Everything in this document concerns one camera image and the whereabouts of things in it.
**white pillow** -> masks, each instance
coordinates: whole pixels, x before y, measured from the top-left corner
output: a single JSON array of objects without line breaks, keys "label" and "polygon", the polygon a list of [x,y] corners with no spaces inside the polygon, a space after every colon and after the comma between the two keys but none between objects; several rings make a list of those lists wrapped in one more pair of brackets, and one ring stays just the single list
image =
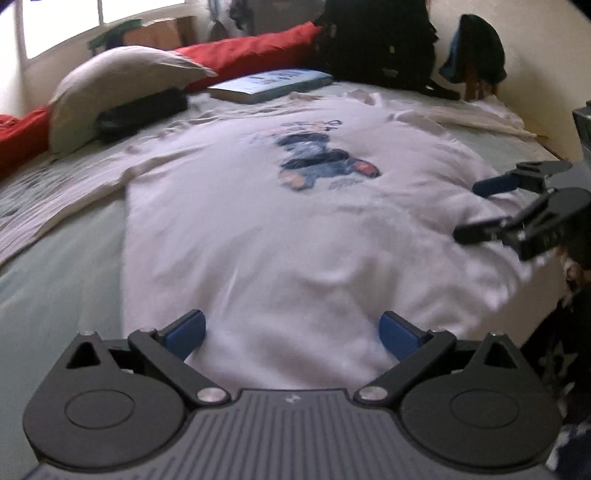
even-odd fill
[{"label": "white pillow", "polygon": [[67,155],[96,136],[99,113],[207,76],[212,70],[187,57],[155,48],[107,50],[70,72],[50,101],[50,151]]}]

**black pouch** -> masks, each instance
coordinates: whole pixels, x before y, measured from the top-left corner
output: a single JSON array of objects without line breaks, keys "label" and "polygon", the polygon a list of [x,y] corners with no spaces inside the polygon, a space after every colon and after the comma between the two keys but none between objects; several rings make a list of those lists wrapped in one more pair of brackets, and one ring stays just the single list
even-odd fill
[{"label": "black pouch", "polygon": [[131,135],[146,125],[187,109],[187,96],[178,88],[148,95],[104,112],[96,119],[99,140],[112,143]]}]

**graphic print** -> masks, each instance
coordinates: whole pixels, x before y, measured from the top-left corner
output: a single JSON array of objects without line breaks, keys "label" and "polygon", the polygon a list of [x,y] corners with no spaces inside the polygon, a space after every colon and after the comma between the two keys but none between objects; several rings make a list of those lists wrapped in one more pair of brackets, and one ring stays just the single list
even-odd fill
[{"label": "graphic print", "polygon": [[[340,121],[328,122],[340,125]],[[312,131],[306,131],[306,126],[295,125],[299,132],[279,136],[275,144],[290,153],[281,164],[279,178],[293,190],[306,190],[314,187],[319,178],[347,176],[358,173],[368,178],[380,176],[379,170],[366,160],[352,157],[349,152],[339,148],[330,148],[330,137],[326,131],[335,129],[326,127],[324,131],[314,122]],[[355,181],[339,182],[334,189],[342,188]]]}]

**white wall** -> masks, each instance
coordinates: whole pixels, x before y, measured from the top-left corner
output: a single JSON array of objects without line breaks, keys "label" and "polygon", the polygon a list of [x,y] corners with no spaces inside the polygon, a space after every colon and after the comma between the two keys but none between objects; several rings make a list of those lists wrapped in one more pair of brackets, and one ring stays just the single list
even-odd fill
[{"label": "white wall", "polygon": [[[210,28],[209,12],[205,5],[205,0],[196,0],[191,3],[156,9],[137,15],[136,18],[151,21],[159,18],[193,15],[197,17],[197,34],[200,41],[204,41],[204,35]],[[95,28],[77,35],[27,61],[23,68],[23,77],[28,93],[29,108],[34,109],[45,105],[51,99],[56,86],[63,77],[90,59],[91,53],[86,43],[102,31],[108,30],[109,27],[110,25],[105,25],[102,28]]]},{"label": "white wall", "polygon": [[571,111],[591,100],[591,22],[567,0],[431,0],[439,64],[464,13],[484,18],[501,37],[508,77],[499,97],[541,125],[555,152],[581,159]]},{"label": "white wall", "polygon": [[28,111],[21,80],[14,5],[0,14],[0,113],[23,116]]}]

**window frame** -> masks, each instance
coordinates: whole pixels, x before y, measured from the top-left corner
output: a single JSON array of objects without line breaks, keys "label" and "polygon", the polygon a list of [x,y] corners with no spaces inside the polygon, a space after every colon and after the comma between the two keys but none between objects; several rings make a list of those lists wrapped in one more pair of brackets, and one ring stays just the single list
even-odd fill
[{"label": "window frame", "polygon": [[21,62],[21,69],[25,70],[27,67],[29,67],[30,65],[32,65],[38,61],[44,61],[44,59],[51,57],[51,55],[53,53],[55,53],[56,50],[59,50],[63,46],[66,46],[69,44],[74,44],[74,43],[79,43],[81,41],[84,43],[88,42],[89,40],[95,38],[97,35],[100,35],[104,31],[106,31],[107,30],[107,28],[105,28],[106,26],[108,26],[110,28],[110,27],[115,26],[116,24],[123,23],[125,21],[132,20],[134,18],[141,18],[142,14],[146,14],[148,12],[158,12],[158,11],[162,11],[163,13],[170,12],[171,8],[180,7],[183,4],[190,4],[190,3],[195,2],[195,0],[179,0],[179,2],[174,5],[169,5],[167,7],[161,7],[161,8],[156,8],[156,9],[152,9],[152,10],[147,10],[145,12],[140,12],[135,15],[130,15],[129,17],[120,18],[118,20],[115,20],[114,22],[106,24],[103,20],[103,2],[102,2],[102,0],[95,0],[95,1],[96,1],[96,7],[99,12],[99,25],[97,25],[96,27],[93,27],[89,30],[86,30],[84,32],[81,32],[78,35],[74,35],[73,37],[67,38],[66,40],[58,43],[57,45],[53,45],[52,47],[48,48],[46,51],[41,52],[39,55],[37,55],[33,58],[28,58],[27,57],[27,48],[25,46],[25,26],[24,26],[24,22],[23,22],[23,14],[22,14],[22,0],[16,0],[14,2],[14,5],[15,5],[14,21],[16,23],[15,27],[16,27],[16,32],[17,32],[18,55],[19,55],[20,62]]}]

